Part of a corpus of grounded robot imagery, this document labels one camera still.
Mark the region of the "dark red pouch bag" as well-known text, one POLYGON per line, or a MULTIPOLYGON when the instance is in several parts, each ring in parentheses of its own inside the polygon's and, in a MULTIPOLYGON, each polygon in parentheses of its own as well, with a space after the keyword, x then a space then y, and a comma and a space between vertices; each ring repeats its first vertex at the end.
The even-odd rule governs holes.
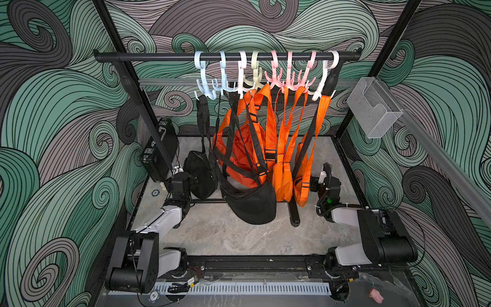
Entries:
POLYGON ((244 115, 243 124, 232 129, 228 135, 233 139, 231 145, 231 161, 252 175, 230 170, 228 174, 248 188, 264 184, 272 176, 277 157, 277 117, 273 108, 270 84, 259 90, 252 90, 239 99, 236 93, 229 95, 231 110, 226 118, 232 115, 244 115))

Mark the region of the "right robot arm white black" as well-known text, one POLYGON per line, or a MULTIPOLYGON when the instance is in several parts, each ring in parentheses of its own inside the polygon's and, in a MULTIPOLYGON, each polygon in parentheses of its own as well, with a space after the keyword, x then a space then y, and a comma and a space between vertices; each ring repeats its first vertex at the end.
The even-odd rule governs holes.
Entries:
POLYGON ((341 182, 332 175, 332 166, 327 162, 310 183, 310 190, 318 194, 317 215, 331 223, 353 226, 361 236, 359 243, 328 250, 326 267, 329 270, 417 261, 418 248, 396 211, 341 203, 341 182))

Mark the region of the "black sling bag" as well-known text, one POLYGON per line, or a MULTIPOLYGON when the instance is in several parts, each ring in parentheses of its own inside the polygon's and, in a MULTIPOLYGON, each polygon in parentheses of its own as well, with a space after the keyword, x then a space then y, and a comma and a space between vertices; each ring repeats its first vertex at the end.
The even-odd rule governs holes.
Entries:
MULTIPOLYGON (((210 165, 216 173, 216 160, 211 152, 212 146, 209 150, 210 165)), ((255 189, 241 189, 238 184, 234 186, 235 190, 220 190, 222 198, 238 218, 250 225, 264 225, 276 218, 276 193, 268 179, 264 185, 255 189)))

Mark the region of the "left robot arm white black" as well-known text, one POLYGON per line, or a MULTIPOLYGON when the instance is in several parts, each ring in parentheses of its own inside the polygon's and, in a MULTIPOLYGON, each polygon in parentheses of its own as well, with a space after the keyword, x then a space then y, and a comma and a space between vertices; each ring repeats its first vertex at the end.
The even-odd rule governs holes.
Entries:
POLYGON ((105 287, 107 290, 148 294, 158 277, 182 267, 184 248, 162 248, 160 238, 178 227, 191 208, 191 176, 176 173, 165 181, 170 197, 160 212, 115 240, 105 287))

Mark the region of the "red orange black backpack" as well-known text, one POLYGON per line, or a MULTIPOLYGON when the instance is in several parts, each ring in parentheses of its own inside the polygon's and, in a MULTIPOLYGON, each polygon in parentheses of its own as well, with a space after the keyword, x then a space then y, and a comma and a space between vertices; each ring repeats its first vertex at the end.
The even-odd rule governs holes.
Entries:
POLYGON ((221 189, 255 189, 265 184, 269 167, 265 160, 265 131, 257 111, 265 96, 255 90, 240 98, 232 93, 230 108, 217 123, 212 152, 221 189))

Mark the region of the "orange fanny pack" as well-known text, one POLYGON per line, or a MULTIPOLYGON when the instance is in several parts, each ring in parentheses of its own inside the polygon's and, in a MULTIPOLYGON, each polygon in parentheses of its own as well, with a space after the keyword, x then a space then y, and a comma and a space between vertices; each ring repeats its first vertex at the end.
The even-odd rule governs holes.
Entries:
POLYGON ((302 160, 302 164, 300 165, 300 171, 302 171, 302 176, 297 175, 294 180, 294 197, 295 202, 299 207, 304 207, 308 202, 309 197, 309 188, 310 188, 310 178, 311 178, 311 170, 314 161, 314 153, 315 153, 315 144, 317 142, 318 135, 323 125, 324 118, 326 116, 326 112, 331 104, 331 97, 323 95, 320 98, 320 102, 317 109, 317 116, 315 120, 315 133, 314 133, 314 143, 313 148, 311 150, 310 157, 305 157, 302 160))

